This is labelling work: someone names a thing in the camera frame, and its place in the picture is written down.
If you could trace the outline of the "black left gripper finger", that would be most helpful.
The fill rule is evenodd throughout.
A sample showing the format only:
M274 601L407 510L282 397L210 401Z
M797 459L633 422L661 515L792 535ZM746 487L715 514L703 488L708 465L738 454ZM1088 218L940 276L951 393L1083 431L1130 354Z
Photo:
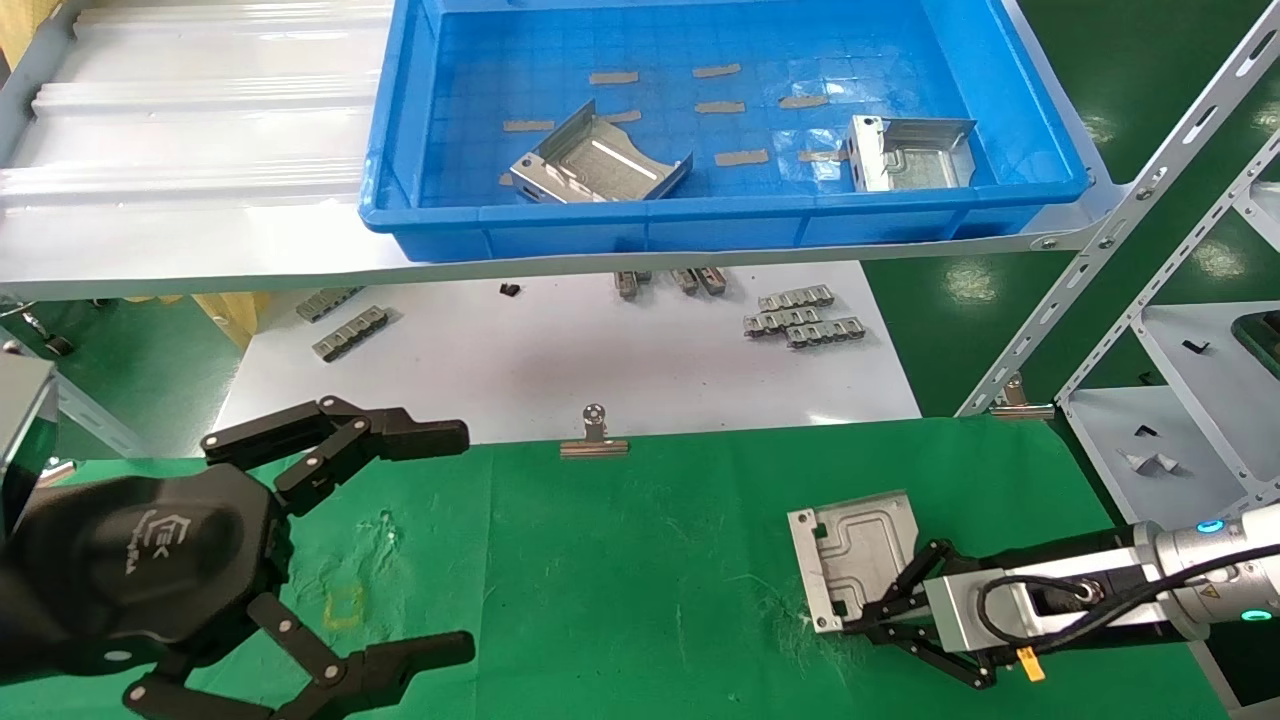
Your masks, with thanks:
M470 447L462 420L416 421L402 407L364 409L325 396L204 438L207 465L250 471L296 456L274 479L282 511L301 518L375 460L449 457Z

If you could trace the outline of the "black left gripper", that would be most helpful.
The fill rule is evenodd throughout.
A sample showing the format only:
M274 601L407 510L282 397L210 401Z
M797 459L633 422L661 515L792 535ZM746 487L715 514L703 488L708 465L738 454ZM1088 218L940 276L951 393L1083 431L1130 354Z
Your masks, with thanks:
M37 489L20 515L20 679L164 659L123 694L140 717L346 719L399 703L420 673L475 659L468 632L337 656L274 594L291 553L275 495L229 465ZM308 674L293 700L274 708L186 684L257 625Z

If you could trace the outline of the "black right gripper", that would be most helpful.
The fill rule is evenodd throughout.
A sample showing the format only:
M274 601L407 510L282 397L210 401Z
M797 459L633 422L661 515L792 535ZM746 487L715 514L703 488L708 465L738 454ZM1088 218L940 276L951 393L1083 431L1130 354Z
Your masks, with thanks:
M896 647L966 687L989 689L998 679L987 651L1006 650L1009 643L991 633L977 616L977 592L982 585L1001 575L1093 580L1098 585L1091 601L1056 589L1024 591L1019 585L1005 585L993 591L987 607L995 624L1011 635L1036 638L1073 623L1075 614L1153 579L1155 539L1160 532L1157 527L1119 527L987 556L955 559L951 559L955 546L950 539L931 539L882 597L867 603L863 616L845 625L845 634L863 637L873 646ZM893 619L928 606L927 600L916 596L924 580L950 559L952 652L941 646L932 624Z

